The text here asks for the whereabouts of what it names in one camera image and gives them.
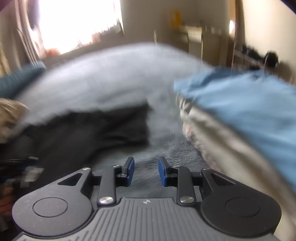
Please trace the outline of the person left hand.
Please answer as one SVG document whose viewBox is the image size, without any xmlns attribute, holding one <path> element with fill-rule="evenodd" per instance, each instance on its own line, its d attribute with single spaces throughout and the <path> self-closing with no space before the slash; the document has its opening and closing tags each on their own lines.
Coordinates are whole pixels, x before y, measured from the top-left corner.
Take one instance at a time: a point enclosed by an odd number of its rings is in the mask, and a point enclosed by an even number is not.
<svg viewBox="0 0 296 241">
<path fill-rule="evenodd" d="M 14 203 L 13 187 L 5 187 L 1 196 L 0 213 L 3 216 L 11 216 L 11 211 Z"/>
</svg>

